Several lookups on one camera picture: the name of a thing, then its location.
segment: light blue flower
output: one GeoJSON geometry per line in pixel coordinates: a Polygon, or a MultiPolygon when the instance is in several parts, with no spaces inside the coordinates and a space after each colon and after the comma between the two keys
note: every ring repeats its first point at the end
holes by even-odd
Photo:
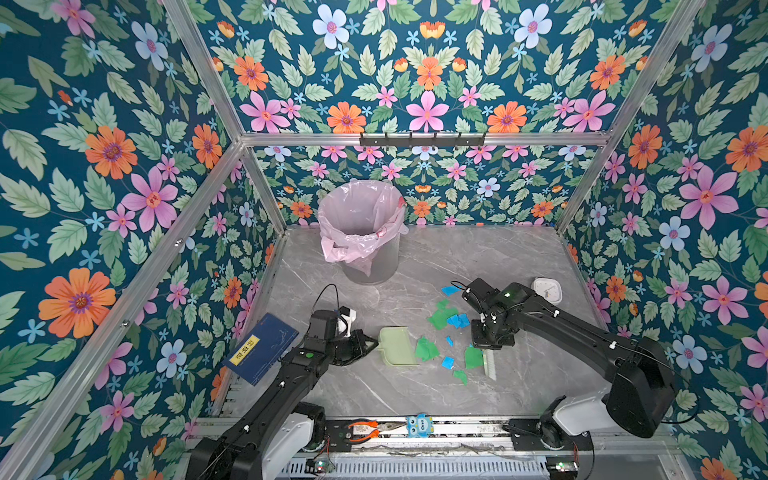
{"type": "Polygon", "coordinates": [[[36,247],[38,245],[37,241],[35,241],[35,238],[40,237],[39,233],[32,233],[29,228],[24,227],[23,230],[24,234],[17,233],[13,236],[14,239],[22,242],[22,248],[24,250],[27,250],[27,247],[32,245],[33,247],[36,247]]]}
{"type": "Polygon", "coordinates": [[[452,46],[453,42],[456,41],[456,30],[454,31],[446,31],[445,32],[445,38],[442,39],[443,43],[447,43],[448,46],[452,46]]]}
{"type": "Polygon", "coordinates": [[[18,333],[19,336],[27,337],[27,343],[34,343],[37,336],[45,336],[45,332],[43,332],[45,322],[35,323],[33,319],[29,319],[27,325],[29,325],[29,328],[23,329],[18,333]]]}
{"type": "Polygon", "coordinates": [[[104,228],[104,217],[94,212],[90,218],[85,219],[85,223],[91,225],[91,230],[96,231],[100,228],[104,228]]]}
{"type": "Polygon", "coordinates": [[[341,60],[349,58],[349,47],[345,47],[344,45],[339,44],[338,49],[334,51],[333,54],[339,57],[341,60]]]}
{"type": "Polygon", "coordinates": [[[128,453],[128,461],[123,464],[123,468],[127,468],[128,470],[133,470],[134,466],[139,462],[139,451],[136,452],[129,452],[128,453]]]}
{"type": "Polygon", "coordinates": [[[128,374],[136,373],[139,371],[139,366],[144,363],[143,360],[139,360],[139,356],[136,355],[133,360],[128,362],[128,366],[130,369],[128,370],[128,374]]]}
{"type": "Polygon", "coordinates": [[[411,43],[411,46],[416,45],[421,41],[419,40],[419,33],[417,31],[409,31],[408,38],[406,38],[406,41],[409,41],[411,43]]]}
{"type": "Polygon", "coordinates": [[[85,260],[80,260],[80,263],[78,263],[80,266],[87,265],[89,270],[93,270],[94,263],[101,263],[101,259],[96,258],[98,250],[94,250],[90,253],[87,250],[80,250],[80,253],[85,257],[85,260]]]}
{"type": "Polygon", "coordinates": [[[240,37],[240,40],[246,41],[250,38],[250,36],[248,36],[249,33],[250,33],[249,31],[243,30],[243,27],[237,27],[237,33],[235,35],[240,37]]]}
{"type": "Polygon", "coordinates": [[[112,376],[112,380],[107,384],[107,388],[110,392],[115,393],[115,391],[120,389],[120,377],[119,376],[112,376]]]}
{"type": "Polygon", "coordinates": [[[67,105],[62,105],[61,107],[56,105],[56,102],[53,100],[49,100],[48,104],[51,105],[52,108],[48,109],[48,113],[51,115],[56,115],[56,119],[58,121],[61,121],[63,118],[69,118],[69,114],[67,113],[67,105]]]}
{"type": "Polygon", "coordinates": [[[624,25],[622,25],[621,28],[614,30],[614,38],[617,40],[621,40],[626,34],[627,31],[624,29],[624,25]]]}
{"type": "Polygon", "coordinates": [[[128,23],[128,19],[125,18],[125,12],[120,10],[117,5],[114,6],[114,13],[112,14],[120,23],[128,23]]]}

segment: white clock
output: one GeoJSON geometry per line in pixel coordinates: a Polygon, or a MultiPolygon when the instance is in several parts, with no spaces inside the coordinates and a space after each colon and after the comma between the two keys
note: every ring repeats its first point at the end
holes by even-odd
{"type": "Polygon", "coordinates": [[[560,283],[552,278],[536,278],[531,288],[552,305],[557,305],[563,300],[563,289],[560,283]]]}

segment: green leaf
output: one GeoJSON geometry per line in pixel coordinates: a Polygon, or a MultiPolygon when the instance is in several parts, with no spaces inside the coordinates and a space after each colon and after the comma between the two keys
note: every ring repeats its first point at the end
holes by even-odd
{"type": "Polygon", "coordinates": [[[25,131],[8,129],[2,135],[2,146],[8,149],[11,158],[18,162],[21,168],[27,168],[42,180],[43,167],[48,164],[45,160],[45,149],[40,146],[38,139],[25,131]]]}

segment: teal wallpaper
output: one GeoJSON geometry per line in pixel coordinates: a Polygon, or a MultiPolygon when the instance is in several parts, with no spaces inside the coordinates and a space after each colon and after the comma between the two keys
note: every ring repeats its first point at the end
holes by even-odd
{"type": "Polygon", "coordinates": [[[690,382],[667,420],[706,480],[764,478],[768,442],[765,1],[697,16],[569,230],[608,327],[690,382]]]}
{"type": "MultiPolygon", "coordinates": [[[[0,456],[228,145],[157,2],[0,6],[0,456]]],[[[273,247],[242,164],[36,478],[172,478],[273,247]]]]}

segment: green paper scrap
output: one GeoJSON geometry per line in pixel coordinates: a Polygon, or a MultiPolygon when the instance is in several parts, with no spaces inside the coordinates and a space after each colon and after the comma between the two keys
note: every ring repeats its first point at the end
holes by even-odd
{"type": "Polygon", "coordinates": [[[434,343],[422,337],[416,342],[416,356],[426,362],[440,356],[440,351],[434,343]]]}
{"type": "Polygon", "coordinates": [[[464,373],[463,371],[461,371],[461,370],[454,370],[453,371],[453,376],[456,377],[457,379],[461,380],[462,383],[464,384],[464,386],[467,385],[467,374],[464,373]]]}
{"type": "Polygon", "coordinates": [[[467,370],[482,366],[482,350],[473,346],[467,347],[467,350],[464,351],[464,364],[467,370]]]}

